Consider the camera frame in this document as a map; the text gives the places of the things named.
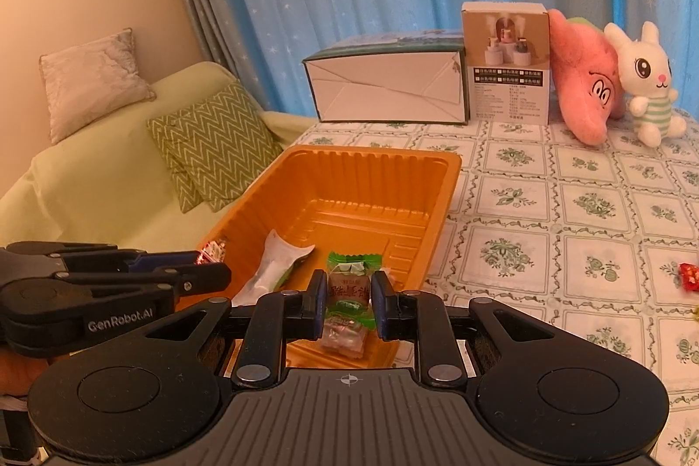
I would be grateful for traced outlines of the clear printed snack packet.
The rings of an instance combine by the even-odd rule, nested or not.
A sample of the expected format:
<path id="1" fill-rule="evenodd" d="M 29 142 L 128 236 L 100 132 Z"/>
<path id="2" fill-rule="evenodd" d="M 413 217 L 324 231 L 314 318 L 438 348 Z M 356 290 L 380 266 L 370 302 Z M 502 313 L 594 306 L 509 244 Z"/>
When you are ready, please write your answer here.
<path id="1" fill-rule="evenodd" d="M 323 323 L 320 345 L 323 349 L 359 359 L 364 355 L 367 334 L 368 329 L 363 324 L 332 314 Z"/>

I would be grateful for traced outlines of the pink star plush toy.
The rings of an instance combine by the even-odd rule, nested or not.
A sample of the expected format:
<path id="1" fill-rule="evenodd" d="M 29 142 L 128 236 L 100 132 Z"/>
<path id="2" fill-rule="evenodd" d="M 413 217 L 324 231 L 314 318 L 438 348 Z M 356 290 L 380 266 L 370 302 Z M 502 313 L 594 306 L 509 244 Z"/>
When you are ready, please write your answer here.
<path id="1" fill-rule="evenodd" d="M 624 116 L 619 61 L 603 32 L 582 18 L 547 11 L 551 75 L 561 117 L 579 142 L 598 147 L 608 138 L 609 119 Z"/>

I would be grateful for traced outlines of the white bunny plush toy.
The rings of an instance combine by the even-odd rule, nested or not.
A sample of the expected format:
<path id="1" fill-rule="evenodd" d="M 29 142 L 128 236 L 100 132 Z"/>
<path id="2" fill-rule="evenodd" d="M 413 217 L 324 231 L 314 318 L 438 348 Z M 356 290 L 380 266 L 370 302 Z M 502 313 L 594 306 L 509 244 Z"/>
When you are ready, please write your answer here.
<path id="1" fill-rule="evenodd" d="M 603 32 L 617 53 L 619 82 L 629 96 L 628 111 L 637 138 L 656 149 L 664 138 L 684 135 L 686 122 L 673 112 L 679 92 L 672 87 L 671 64 L 654 22 L 644 22 L 639 40 L 631 40 L 614 22 Z"/>

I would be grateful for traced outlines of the green floral tablecloth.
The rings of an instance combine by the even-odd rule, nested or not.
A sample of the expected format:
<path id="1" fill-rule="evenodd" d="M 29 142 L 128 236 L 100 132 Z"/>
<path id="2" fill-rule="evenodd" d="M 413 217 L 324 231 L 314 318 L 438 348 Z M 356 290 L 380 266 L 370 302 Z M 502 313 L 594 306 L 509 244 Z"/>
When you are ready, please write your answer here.
<path id="1" fill-rule="evenodd" d="M 438 150 L 462 169 L 426 288 L 450 305 L 498 299 L 660 377 L 671 414 L 654 449 L 698 460 L 698 124 L 651 149 L 630 119 L 597 148 L 559 118 L 544 127 L 471 122 L 319 124 L 316 145 Z"/>

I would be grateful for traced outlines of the red gold foil candy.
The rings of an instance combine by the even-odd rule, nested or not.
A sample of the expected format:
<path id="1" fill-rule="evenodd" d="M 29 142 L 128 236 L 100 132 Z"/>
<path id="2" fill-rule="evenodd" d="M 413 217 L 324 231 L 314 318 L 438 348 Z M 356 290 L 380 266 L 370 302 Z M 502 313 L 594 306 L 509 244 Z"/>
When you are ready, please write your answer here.
<path id="1" fill-rule="evenodd" d="M 198 264 L 218 264 L 225 261 L 226 240 L 208 241 L 199 252 Z"/>

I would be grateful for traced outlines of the beige silk cushion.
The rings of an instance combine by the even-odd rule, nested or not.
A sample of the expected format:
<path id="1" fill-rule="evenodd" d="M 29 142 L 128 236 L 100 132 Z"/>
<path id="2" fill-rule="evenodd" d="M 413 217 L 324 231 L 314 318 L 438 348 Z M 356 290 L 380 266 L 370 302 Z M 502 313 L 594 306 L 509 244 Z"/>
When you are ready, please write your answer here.
<path id="1" fill-rule="evenodd" d="M 138 70 L 131 28 L 43 54 L 39 71 L 53 144 L 122 107 L 155 98 Z"/>

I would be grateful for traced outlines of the orange plastic tray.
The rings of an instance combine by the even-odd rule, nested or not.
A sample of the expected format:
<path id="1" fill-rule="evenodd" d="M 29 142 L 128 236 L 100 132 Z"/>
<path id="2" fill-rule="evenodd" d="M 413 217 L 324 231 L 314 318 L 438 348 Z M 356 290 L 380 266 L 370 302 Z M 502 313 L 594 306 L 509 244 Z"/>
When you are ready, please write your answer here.
<path id="1" fill-rule="evenodd" d="M 276 291 L 306 285 L 328 254 L 378 253 L 382 269 L 403 289 L 421 286 L 442 231 L 462 161 L 452 152 L 292 147 L 251 184 L 195 249 L 225 239 L 231 283 L 221 292 L 180 298 L 175 311 L 200 300 L 232 298 L 253 277 L 271 231 L 313 253 Z M 18 407 L 59 356 L 23 356 L 1 343 L 1 397 Z"/>

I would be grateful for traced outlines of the tall humidifier product box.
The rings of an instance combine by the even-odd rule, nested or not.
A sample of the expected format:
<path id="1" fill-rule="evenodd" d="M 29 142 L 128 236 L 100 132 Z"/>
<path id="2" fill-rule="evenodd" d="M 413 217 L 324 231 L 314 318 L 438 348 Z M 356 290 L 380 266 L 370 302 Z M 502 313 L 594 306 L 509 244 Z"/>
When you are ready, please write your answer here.
<path id="1" fill-rule="evenodd" d="M 551 84 L 544 5 L 469 1 L 461 17 L 469 118 L 545 125 Z"/>

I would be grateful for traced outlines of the green candy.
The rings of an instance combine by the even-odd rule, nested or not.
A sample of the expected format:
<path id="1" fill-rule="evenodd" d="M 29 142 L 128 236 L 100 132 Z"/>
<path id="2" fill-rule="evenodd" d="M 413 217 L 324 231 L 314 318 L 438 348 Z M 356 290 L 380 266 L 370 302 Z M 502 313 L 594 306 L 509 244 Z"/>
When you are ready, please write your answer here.
<path id="1" fill-rule="evenodd" d="M 371 306 L 371 278 L 383 266 L 378 253 L 341 254 L 327 258 L 327 317 L 340 317 L 368 330 L 376 329 Z"/>

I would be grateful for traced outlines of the white green snack packet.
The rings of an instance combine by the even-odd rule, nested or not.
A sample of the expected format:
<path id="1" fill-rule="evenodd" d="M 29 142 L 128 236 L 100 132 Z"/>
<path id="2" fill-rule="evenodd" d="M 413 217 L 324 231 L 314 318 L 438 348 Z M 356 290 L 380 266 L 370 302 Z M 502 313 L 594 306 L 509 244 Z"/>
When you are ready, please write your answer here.
<path id="1" fill-rule="evenodd" d="M 305 261 L 315 249 L 314 245 L 291 245 L 271 231 L 265 239 L 264 251 L 256 273 L 232 298 L 233 306 L 255 305 L 265 294 L 278 290 L 289 278 L 296 266 Z"/>

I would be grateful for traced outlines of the green chevron cushion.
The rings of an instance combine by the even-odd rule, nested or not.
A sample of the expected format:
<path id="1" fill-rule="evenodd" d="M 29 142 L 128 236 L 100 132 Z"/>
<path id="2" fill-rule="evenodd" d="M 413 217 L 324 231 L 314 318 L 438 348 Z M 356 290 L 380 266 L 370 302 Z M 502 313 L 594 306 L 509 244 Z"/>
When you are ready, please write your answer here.
<path id="1" fill-rule="evenodd" d="M 184 213 L 203 202 L 220 211 L 282 151 L 237 80 L 189 107 L 150 119 L 146 127 Z"/>

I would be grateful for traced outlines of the white flat cardboard box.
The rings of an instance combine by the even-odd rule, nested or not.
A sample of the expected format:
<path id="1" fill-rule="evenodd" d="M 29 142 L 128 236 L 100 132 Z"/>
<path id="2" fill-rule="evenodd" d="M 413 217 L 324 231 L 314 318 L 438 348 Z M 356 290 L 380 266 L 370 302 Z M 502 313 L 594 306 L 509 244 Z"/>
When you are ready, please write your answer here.
<path id="1" fill-rule="evenodd" d="M 358 35 L 305 60 L 323 122 L 468 122 L 459 31 Z"/>

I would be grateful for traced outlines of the light green sofa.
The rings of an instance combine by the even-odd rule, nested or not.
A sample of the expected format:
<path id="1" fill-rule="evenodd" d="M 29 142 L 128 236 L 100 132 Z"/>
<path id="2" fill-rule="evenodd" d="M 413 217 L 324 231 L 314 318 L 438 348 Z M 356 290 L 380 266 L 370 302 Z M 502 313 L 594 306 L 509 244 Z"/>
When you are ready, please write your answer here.
<path id="1" fill-rule="evenodd" d="M 195 249 L 225 217 L 181 212 L 148 119 L 179 111 L 233 82 L 198 62 L 153 84 L 156 97 L 122 107 L 35 155 L 1 199 L 1 241 L 101 242 L 149 252 Z"/>

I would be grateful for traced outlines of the small red candy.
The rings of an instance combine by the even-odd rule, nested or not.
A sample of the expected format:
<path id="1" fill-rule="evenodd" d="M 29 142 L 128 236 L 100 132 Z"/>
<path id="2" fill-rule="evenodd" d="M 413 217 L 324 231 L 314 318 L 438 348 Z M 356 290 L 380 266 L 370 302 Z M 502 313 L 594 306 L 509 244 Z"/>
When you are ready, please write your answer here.
<path id="1" fill-rule="evenodd" d="M 682 288 L 687 292 L 699 292 L 699 266 L 683 262 L 679 265 Z"/>

